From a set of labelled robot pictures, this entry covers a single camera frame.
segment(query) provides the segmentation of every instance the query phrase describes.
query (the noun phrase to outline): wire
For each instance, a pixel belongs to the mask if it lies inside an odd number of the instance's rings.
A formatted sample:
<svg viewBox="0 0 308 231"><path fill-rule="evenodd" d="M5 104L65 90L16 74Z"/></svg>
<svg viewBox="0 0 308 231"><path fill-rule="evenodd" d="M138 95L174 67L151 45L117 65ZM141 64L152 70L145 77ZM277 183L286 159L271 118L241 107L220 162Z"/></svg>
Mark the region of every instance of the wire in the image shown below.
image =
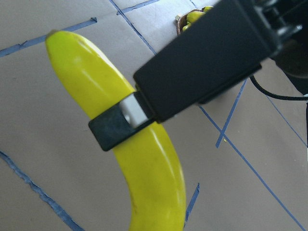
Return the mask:
<svg viewBox="0 0 308 231"><path fill-rule="evenodd" d="M278 99L278 100L290 100L290 101L308 101L308 97L293 97L293 96L282 96L282 95L276 95L276 94L273 94L267 90L265 90L264 88L262 88L256 78L254 76L250 76L250 80L251 82L254 84L254 86L260 91L262 92L263 94L267 95L267 96L270 96L274 99Z"/></svg>

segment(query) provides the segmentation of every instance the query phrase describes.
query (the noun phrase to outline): floor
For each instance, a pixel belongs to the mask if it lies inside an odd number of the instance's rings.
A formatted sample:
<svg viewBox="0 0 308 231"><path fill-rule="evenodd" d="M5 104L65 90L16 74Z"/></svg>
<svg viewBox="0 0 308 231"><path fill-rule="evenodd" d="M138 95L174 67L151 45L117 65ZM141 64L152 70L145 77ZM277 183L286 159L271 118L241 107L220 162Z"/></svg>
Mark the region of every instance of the floor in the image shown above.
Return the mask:
<svg viewBox="0 0 308 231"><path fill-rule="evenodd" d="M2 1L0 50L96 17L76 33L133 83L133 73L177 36L177 14L216 2L143 1ZM130 199L116 159L93 139L44 46L0 57L0 229L128 230ZM262 66L256 79L267 90L302 96L273 61ZM187 204L200 183L185 230L307 230L305 114L305 102L268 98L246 80L167 121Z"/></svg>

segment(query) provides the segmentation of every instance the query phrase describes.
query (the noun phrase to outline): yellow fruit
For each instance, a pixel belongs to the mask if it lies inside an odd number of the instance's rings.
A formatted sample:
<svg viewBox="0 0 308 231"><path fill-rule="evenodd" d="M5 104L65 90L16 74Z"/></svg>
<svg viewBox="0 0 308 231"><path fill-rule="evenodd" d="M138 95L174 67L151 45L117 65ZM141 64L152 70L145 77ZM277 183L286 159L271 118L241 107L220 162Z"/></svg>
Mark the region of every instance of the yellow fruit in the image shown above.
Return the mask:
<svg viewBox="0 0 308 231"><path fill-rule="evenodd" d="M56 75L91 119L134 91L86 38L58 31L48 35L46 47ZM163 126L149 125L113 152L131 196L129 230L182 231L185 184L178 156Z"/></svg>
<svg viewBox="0 0 308 231"><path fill-rule="evenodd" d="M191 26L191 24L187 24L186 26L184 26L184 27L182 28L182 31L187 30L190 26Z"/></svg>
<svg viewBox="0 0 308 231"><path fill-rule="evenodd" d="M194 23L195 21L197 21L203 15L205 15L204 12L193 11L193 12L190 12L190 13L187 14L186 20L190 23Z"/></svg>
<svg viewBox="0 0 308 231"><path fill-rule="evenodd" d="M203 12L206 13L206 12L208 12L209 10L211 10L212 8L213 8L213 6L205 6L205 7L203 8Z"/></svg>

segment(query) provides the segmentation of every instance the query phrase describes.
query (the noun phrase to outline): fruit basket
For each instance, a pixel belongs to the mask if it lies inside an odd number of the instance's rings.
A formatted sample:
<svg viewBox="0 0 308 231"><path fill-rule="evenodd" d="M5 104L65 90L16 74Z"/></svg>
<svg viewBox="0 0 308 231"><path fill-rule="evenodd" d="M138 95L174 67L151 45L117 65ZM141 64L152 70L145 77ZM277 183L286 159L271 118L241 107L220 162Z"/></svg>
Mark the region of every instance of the fruit basket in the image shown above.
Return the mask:
<svg viewBox="0 0 308 231"><path fill-rule="evenodd" d="M187 20L186 20L186 16L193 11L200 11L202 12L202 10L198 10L198 9L194 9L192 11L187 12L186 14L182 15L178 21L177 21L177 34L180 35L182 33L182 29L183 27L187 24Z"/></svg>

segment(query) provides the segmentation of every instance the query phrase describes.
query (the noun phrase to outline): blue line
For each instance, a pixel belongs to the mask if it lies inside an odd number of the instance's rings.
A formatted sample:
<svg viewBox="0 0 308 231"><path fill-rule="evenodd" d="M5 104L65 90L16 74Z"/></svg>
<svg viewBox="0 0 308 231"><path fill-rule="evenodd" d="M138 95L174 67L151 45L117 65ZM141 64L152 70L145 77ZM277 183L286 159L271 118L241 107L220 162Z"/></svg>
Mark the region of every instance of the blue line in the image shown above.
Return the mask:
<svg viewBox="0 0 308 231"><path fill-rule="evenodd" d="M210 115L205 111L203 107L200 106L200 109L205 114L205 116L212 122L212 124L217 128L218 131L221 129L215 123L215 121L210 117ZM231 142L231 140L224 135L225 139L229 142L231 147L237 152L237 154L245 161L245 163L249 166L249 168L253 171L253 173L258 177L261 183L265 186L265 188L270 192L270 194L276 199L276 201L280 204L280 206L286 211L286 213L295 221L295 223L301 228L302 231L306 231L301 223L295 218L295 216L288 210L288 208L282 203L282 201L278 198L278 196L273 192L273 190L267 185L267 183L262 179L262 177L258 174L258 172L254 169L254 167L249 163L249 161L244 157L244 155L235 147L235 145Z"/></svg>
<svg viewBox="0 0 308 231"><path fill-rule="evenodd" d="M145 1L145 2L143 2L143 3L139 3L139 4L135 5L135 6L124 8L124 9L122 9L121 11L122 11L122 13L127 13L127 12L130 12L130 11L132 11L132 10L141 8L141 7L143 7L143 6L147 6L147 5L152 4L152 3L154 3L154 2L157 2L157 1L159 1L159 0L149 0L149 1Z"/></svg>
<svg viewBox="0 0 308 231"><path fill-rule="evenodd" d="M220 145L220 143L221 143L221 140L222 140L222 137L224 136L224 134L225 134L225 132L226 132L226 130L227 130L227 127L228 127L228 125L229 125L229 123L230 123L230 120L231 120L231 118L232 118L232 115L233 115L233 113L234 113L234 110L235 110L235 108L236 108L236 106L237 106L237 103L239 102L239 100L240 100L240 98L241 98L241 95L242 95L242 92L243 92L243 90L244 90L244 88L245 88L246 82L247 82L247 79L244 81L244 83L243 83L243 85L242 85L242 87L241 87L241 89L240 89L240 92L238 93L238 95L237 95L237 97L236 97L236 99L235 99L235 102L234 102L234 104L233 104L233 106L232 106L232 109L231 109L231 111L230 111L230 113L229 113L229 115L228 115L227 121L226 121L225 125L223 126L223 129L222 129L222 131L221 131L221 133L220 133L220 136L219 136L219 138L218 138L218 140L217 140L217 142L216 142L216 147L217 147L217 148L219 147L219 145Z"/></svg>
<svg viewBox="0 0 308 231"><path fill-rule="evenodd" d="M194 4L193 0L190 0L193 6L197 9L197 6Z"/></svg>
<svg viewBox="0 0 308 231"><path fill-rule="evenodd" d="M125 14L121 11L121 9L115 4L113 0L109 0L110 3L116 8L116 10L122 15L125 21L130 25L130 27L137 33L137 35L142 39L142 41L148 46L148 48L153 52L153 54L157 54L153 47L148 43L148 41L142 36L142 34L134 27L131 21L125 16Z"/></svg>
<svg viewBox="0 0 308 231"><path fill-rule="evenodd" d="M73 231L84 231L79 225L77 225L73 219L67 214L67 212L58 205L52 198L50 198L39 186L37 186L32 179L26 175L20 168L11 160L11 158L5 153L0 151L0 157L8 164L8 166L14 170L14 172L25 181L26 184L29 184L31 189L36 192L42 201L49 204L53 211L58 215L59 218Z"/></svg>
<svg viewBox="0 0 308 231"><path fill-rule="evenodd" d="M70 27L67 27L63 30L66 30L66 31L75 31L75 30L78 30L78 29L81 29L81 28L84 28L86 26L90 26L94 23L97 23L97 19L96 17L93 17L91 18L90 20L88 21L85 21L83 23L79 23L79 24L76 24L76 25L73 25L73 26L70 26ZM27 48L27 47L31 47L31 46L34 46L34 45L37 45L41 42L44 42L45 41L45 38L46 38L46 35L43 35L43 36L40 36L38 38L34 38L34 39L31 39L31 40L27 40L21 44L16 44L16 45L13 45L11 47L8 47L8 48L5 48L3 50L0 51L0 58L5 56L5 55L9 55L9 54L12 54L14 52L17 52L17 51L20 51L24 48Z"/></svg>
<svg viewBox="0 0 308 231"><path fill-rule="evenodd" d="M307 146L307 144L305 143L305 141L299 136L299 134L294 130L294 128L291 126L291 124L287 121L287 119L283 116L283 114L279 111L279 109L277 108L277 106L273 103L273 101L268 97L268 100L271 102L271 104L275 107L275 109L277 110L277 112L281 115L281 117L285 120L285 122L289 125L289 127L292 129L292 131L298 136L298 138L303 142L303 144Z"/></svg>
<svg viewBox="0 0 308 231"><path fill-rule="evenodd" d="M192 212L193 210L193 206L194 204L196 203L196 200L197 200L197 197L199 195L199 192L200 192L200 184L198 183L193 195L192 195L192 198L191 198L191 201L189 202L189 205L187 207L187 210L186 210L186 216L185 216L185 223L184 223L184 227L188 221L188 217L190 215L190 213Z"/></svg>

